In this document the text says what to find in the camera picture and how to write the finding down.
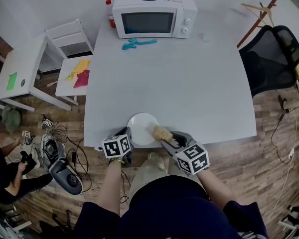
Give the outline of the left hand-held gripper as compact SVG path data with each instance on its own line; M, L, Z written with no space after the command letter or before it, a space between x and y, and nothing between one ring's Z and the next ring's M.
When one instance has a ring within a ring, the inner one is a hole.
M131 144L132 131L126 126L119 130L115 136L107 137L102 141L102 148L107 159L118 159L124 165L130 167L132 164L131 154L133 145Z

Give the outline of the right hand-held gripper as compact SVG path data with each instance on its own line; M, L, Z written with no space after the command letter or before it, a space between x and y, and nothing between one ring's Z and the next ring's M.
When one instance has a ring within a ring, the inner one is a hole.
M210 161L207 149L191 135L181 131L172 131L171 142L161 140L162 147L173 156L178 167L188 174L195 175L209 168Z

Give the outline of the white plate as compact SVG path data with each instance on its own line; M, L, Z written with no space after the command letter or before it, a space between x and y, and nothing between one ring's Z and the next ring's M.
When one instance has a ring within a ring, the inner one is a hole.
M157 119L148 113L138 113L130 118L127 127L131 129L132 142L147 146L155 142L153 130L159 126Z

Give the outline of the tan scrubbing sponge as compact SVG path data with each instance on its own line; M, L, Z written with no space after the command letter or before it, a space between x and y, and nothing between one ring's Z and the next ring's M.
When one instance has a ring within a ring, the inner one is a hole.
M154 126L152 135L154 139L164 147L178 148L179 143L173 137L173 134L164 127Z

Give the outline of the person's right forearm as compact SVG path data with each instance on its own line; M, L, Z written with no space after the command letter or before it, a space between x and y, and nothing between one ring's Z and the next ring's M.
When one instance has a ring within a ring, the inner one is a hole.
M237 202L237 197L232 190L211 170L204 169L196 175L212 202L221 210L223 210L230 201Z

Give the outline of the person's left forearm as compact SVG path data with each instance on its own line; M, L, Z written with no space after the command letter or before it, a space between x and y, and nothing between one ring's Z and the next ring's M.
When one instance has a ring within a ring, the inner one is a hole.
M101 190L97 198L97 205L120 215L122 163L112 161L107 169Z

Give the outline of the beige shoe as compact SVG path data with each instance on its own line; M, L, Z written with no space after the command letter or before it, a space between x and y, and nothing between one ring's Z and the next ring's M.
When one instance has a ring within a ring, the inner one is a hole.
M162 171L165 171L164 160L156 152L149 153L148 154L148 160L153 161Z

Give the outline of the beige trousers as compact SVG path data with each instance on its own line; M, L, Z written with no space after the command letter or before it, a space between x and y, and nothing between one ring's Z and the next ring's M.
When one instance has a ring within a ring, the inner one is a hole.
M208 198L197 176L187 175L180 170L171 157L168 159L168 167L165 167L165 171L147 159L131 183L130 207L146 197L181 195L189 186L199 187L202 195Z

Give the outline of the magenta cloth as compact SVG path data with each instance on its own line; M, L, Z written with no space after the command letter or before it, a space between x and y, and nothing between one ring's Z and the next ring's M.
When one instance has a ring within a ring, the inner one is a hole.
M73 86L74 89L84 87L88 85L88 80L89 80L89 70L84 70L83 72L77 74L77 80Z

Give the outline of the open grey equipment case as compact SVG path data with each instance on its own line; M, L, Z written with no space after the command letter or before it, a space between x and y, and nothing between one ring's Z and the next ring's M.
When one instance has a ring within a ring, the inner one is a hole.
M65 145L51 133L42 135L40 158L44 168L66 192L71 195L83 192L81 179L66 160Z

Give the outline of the navy shirt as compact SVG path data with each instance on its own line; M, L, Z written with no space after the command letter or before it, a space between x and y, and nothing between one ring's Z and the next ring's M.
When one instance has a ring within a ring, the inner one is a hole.
M212 203L195 181L166 176L139 189L119 216L85 202L73 239L268 239L257 203Z

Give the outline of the white stool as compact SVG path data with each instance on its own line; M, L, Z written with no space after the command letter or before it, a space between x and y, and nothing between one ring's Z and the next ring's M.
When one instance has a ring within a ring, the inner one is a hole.
M58 83L56 84L55 95L70 102L73 105L79 105L78 96L85 96L87 94L87 85L74 89L73 86L77 80L77 75L72 76L71 72L81 59L92 59L90 56L81 56L75 58L64 59L61 65Z

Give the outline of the teal plastic toy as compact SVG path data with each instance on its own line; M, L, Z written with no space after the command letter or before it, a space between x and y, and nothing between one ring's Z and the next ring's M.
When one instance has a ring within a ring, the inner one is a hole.
M157 43L157 40L147 40L147 41L138 41L136 38L128 39L127 43L124 43L122 46L122 50L128 50L128 49L136 49L138 45L148 45L148 44L154 44Z

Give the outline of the white wooden chair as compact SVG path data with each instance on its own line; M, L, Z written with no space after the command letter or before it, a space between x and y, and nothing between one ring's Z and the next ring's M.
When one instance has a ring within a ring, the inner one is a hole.
M45 35L63 59L87 52L93 54L80 19L47 29Z

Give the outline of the green bag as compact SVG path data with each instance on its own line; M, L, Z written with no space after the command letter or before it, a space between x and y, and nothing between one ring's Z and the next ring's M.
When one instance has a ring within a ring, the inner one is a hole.
M10 106L4 106L2 110L2 123L6 130L11 132L18 129L21 125L21 114L18 110Z

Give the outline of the red-capped plastic bottle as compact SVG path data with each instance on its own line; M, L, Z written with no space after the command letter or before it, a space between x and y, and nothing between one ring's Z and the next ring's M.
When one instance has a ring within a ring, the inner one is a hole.
M116 28L114 16L113 16L113 4L111 0L106 0L106 14L109 20L109 24L112 28Z

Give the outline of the white microwave oven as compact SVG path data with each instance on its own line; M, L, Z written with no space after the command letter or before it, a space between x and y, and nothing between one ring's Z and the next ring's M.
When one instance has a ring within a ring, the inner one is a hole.
M187 39L197 14L194 0L115 0L113 4L120 39Z

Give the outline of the small white table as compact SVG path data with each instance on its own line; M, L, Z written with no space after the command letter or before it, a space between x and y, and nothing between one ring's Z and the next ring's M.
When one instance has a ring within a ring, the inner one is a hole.
M66 111L71 111L72 106L64 103L53 96L39 90L34 86L39 64L47 46L47 38L41 34L30 39L13 49L5 58L3 67L0 72L0 101L21 108L30 112L35 108L14 101L12 98L32 95L47 103ZM14 88L6 90L9 75L17 72L17 78ZM20 86L22 79L25 79L23 87Z

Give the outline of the black mesh office chair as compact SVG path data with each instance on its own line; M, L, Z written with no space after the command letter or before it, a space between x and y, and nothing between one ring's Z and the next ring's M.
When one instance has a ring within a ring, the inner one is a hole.
M299 42L288 27L265 25L239 53L252 97L296 84Z

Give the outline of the green card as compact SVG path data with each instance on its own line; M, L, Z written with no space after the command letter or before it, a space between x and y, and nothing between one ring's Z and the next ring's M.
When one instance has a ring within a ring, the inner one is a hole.
M15 82L16 82L16 78L17 78L17 72L9 75L8 83L7 83L7 87L6 87L7 91L10 91L10 90L12 90L14 88L14 85L15 85Z

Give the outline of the wooden coat rack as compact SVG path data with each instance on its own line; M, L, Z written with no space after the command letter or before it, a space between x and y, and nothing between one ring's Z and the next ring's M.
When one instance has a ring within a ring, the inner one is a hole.
M251 4L242 3L245 9L251 12L254 16L256 16L257 20L252 25L252 27L248 30L248 32L244 35L244 37L239 41L237 44L237 48L240 48L242 44L248 39L248 37L254 32L256 28L262 28L263 26L267 25L264 21L264 18L267 16L270 20L270 25L272 27L275 26L274 21L272 19L272 8L276 7L276 3L278 0L271 0L267 6L263 6L260 2L260 6L255 6Z

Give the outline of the wooden clothes hanger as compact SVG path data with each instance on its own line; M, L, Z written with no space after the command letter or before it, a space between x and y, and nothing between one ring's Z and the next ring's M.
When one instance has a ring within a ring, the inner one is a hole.
M262 5L254 6L254 5L246 4L246 3L241 3L241 6L243 6L245 9L247 9L253 15L255 15L260 20L260 22L263 23L263 25L267 25L267 23L264 21L264 18L267 16L270 21L270 25L272 27L275 27L275 24L274 24L274 21L272 18L272 11L268 7L264 7Z

